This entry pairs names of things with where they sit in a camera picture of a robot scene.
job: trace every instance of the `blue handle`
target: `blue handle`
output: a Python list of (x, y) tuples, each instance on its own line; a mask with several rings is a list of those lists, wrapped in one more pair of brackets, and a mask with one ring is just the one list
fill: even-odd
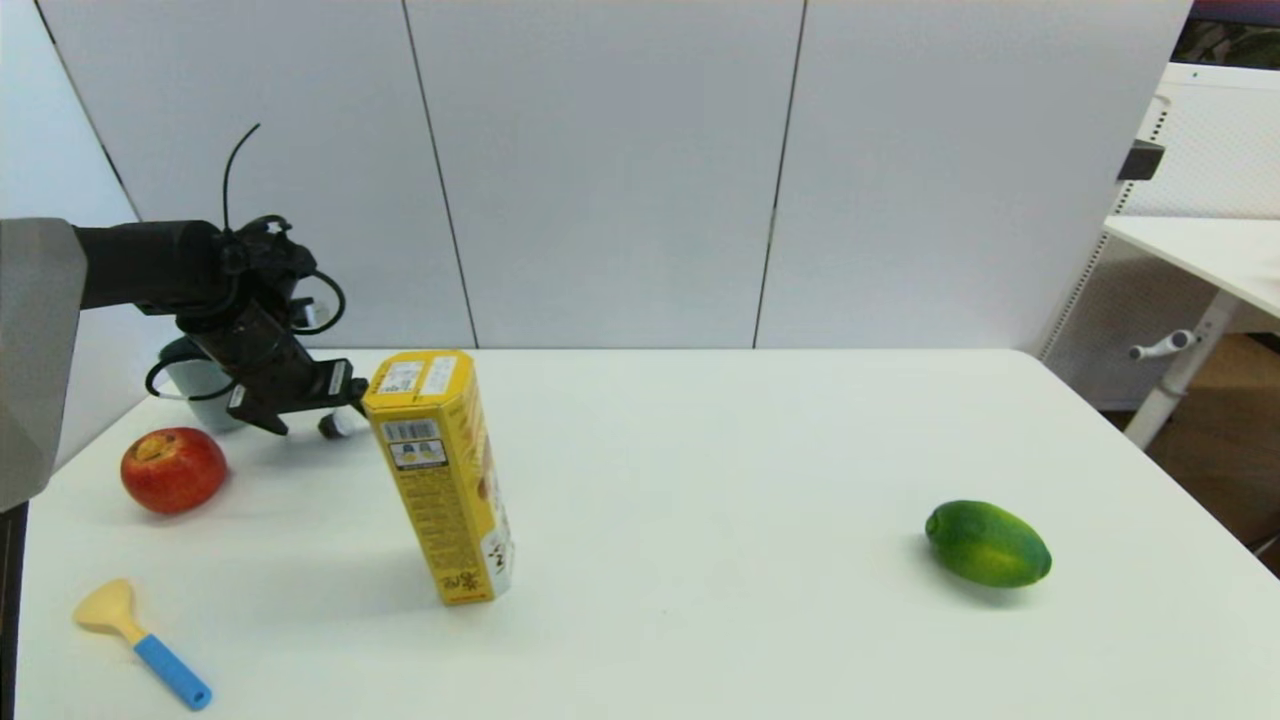
[(209, 685), (200, 682), (200, 678), (187, 669), (182, 660), (160, 642), (160, 638), (147, 635), (133, 646), (133, 651), (187, 703), (187, 707), (200, 710), (214, 698)]

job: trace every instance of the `white wall panel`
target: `white wall panel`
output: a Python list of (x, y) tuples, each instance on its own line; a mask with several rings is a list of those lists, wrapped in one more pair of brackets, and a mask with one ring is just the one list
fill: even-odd
[[(81, 225), (136, 219), (76, 100), (36, 5), (31, 0), (4, 0), (0, 218), (42, 217)], [(173, 320), (147, 318), (134, 307), (81, 314), (59, 465), (146, 396), (142, 378), (147, 368), (164, 343), (177, 336)]]
[(1029, 348), (1187, 0), (810, 0), (760, 346)]
[(1167, 151), (1117, 213), (1280, 218), (1280, 73), (1170, 63), (1153, 105)]
[(750, 346), (800, 10), (408, 3), (481, 346)]
[(232, 223), (284, 215), (343, 284), (348, 314), (316, 343), (472, 343), (399, 3), (41, 6), (142, 219), (221, 224), (223, 164), (261, 122)]

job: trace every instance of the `white desk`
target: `white desk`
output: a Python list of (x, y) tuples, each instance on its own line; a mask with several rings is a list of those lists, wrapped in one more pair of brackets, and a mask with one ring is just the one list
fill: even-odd
[[(205, 717), (1280, 717), (1280, 583), (1028, 356), (477, 357), (508, 594), (442, 607), (374, 443), (314, 415), (225, 436), (233, 480), (148, 516), (119, 456), (189, 420), (147, 401), (32, 502), (19, 720), (186, 716), (70, 621), (118, 575)], [(923, 527), (955, 498), (1033, 523), (1050, 577), (942, 571)]]
[(1147, 447), (1212, 355), (1242, 300), (1280, 318), (1280, 220), (1112, 217), (1103, 229), (1219, 288), (1196, 327), (1199, 342), (1179, 354), (1125, 429)]

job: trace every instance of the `yellow cardboard box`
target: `yellow cardboard box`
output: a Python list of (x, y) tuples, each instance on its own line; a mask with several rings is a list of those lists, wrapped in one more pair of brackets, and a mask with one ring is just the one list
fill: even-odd
[(393, 355), (364, 404), (440, 598), (460, 605), (502, 594), (515, 548), (471, 357)]

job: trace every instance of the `lime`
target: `lime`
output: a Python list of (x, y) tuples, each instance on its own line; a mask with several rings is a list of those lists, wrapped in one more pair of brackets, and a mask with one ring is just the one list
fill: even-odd
[(1053, 559), (1039, 534), (989, 502), (940, 505), (924, 523), (933, 553), (961, 578), (993, 588), (1020, 588), (1048, 575)]

